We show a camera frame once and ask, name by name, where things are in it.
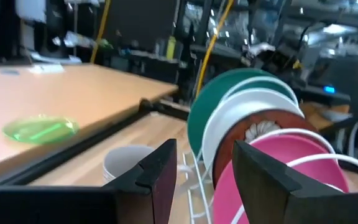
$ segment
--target wire dish rack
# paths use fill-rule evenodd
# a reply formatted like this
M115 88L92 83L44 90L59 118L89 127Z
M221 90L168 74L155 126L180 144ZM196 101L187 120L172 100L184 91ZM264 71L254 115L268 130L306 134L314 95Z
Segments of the wire dish rack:
M183 165L192 168L195 176L185 174L186 180L194 178L195 185L187 189L188 207L191 224L212 224L213 185L208 170L201 160L201 152L194 155L192 151L183 153Z

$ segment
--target mug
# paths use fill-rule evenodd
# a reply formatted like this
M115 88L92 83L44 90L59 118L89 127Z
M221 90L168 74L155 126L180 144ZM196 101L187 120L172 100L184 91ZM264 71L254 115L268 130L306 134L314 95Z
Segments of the mug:
M140 145L123 146L109 151L103 162L104 182L108 183L129 171L153 151L152 147Z
M154 151L154 148L143 145L130 145L109 151L103 161L103 179L107 184L133 168L143 158ZM188 180L175 187L175 195L182 194L197 185L196 176L191 167L177 166L178 173L188 174Z

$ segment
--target brown plate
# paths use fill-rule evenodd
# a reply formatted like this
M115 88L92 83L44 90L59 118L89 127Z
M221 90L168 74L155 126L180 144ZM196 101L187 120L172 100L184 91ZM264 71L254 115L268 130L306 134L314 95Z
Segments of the brown plate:
M235 140L245 140L246 131L253 124L261 121L273 121L280 129L302 128L317 133L317 129L303 117L284 110L265 110L253 113L237 122L224 135L216 151L213 162L213 184L216 186L224 168L232 159L233 143Z

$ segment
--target cable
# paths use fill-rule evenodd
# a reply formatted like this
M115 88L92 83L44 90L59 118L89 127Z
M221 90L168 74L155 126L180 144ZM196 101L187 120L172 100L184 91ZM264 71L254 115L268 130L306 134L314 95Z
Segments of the cable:
M209 43L208 49L205 53L203 64L201 66L200 78L198 79L198 83L197 83L196 97L199 95L201 86L203 84L204 74L205 74L206 65L208 63L209 56L211 55L211 52L212 52L212 49L214 48L216 39L218 38L219 31L221 30L223 23L226 20L227 15L229 14L229 11L230 11L231 6L233 5L233 2L234 2L234 0L229 0L229 2L227 3L226 9L224 10L224 13L223 13L223 16L222 16L221 20L219 21L218 27L216 28L216 33L212 37L211 42Z
M306 26L306 27L303 29L303 31L302 31L302 33L301 33L301 36L300 36L300 38L299 38L299 41L298 41L298 46L297 46L297 49L298 49L298 50L301 49L301 47L302 47L303 38L304 38L306 32L308 31L308 29L309 29L310 27L316 25L317 23L319 23L319 21L313 21L312 23L310 23L308 26Z
M106 26L106 20L109 15L110 2L111 2L110 0L106 0L106 3L104 5L103 15L99 26L98 37L96 38L96 44L92 50L91 63L94 63L94 60L96 58L96 53L98 52L99 43L104 33L104 27Z

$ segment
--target desk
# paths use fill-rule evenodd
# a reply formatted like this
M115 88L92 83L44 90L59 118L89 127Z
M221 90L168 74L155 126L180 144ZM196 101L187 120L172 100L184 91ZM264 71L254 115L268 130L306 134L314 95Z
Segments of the desk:
M6 69L18 75L1 72ZM153 101L177 89L96 65L64 69L63 73L34 75L28 67L0 67L0 175L134 113L141 98ZM16 142L2 133L7 123L38 114L69 117L80 130L67 141L46 145Z
M111 149L130 144L158 147L169 138L177 139L178 160L183 162L183 153L191 150L187 139L186 123L162 114L151 113L64 165L33 181L31 185L102 186L104 184L103 159ZM345 174L350 189L353 192L358 192L358 175L347 171L345 171ZM180 184L184 181L185 176L178 175L177 183ZM212 185L205 185L205 189L207 197L211 198L213 194ZM192 199L195 213L202 212L202 200L195 196ZM184 194L174 198L170 224L187 224L189 220L187 195Z

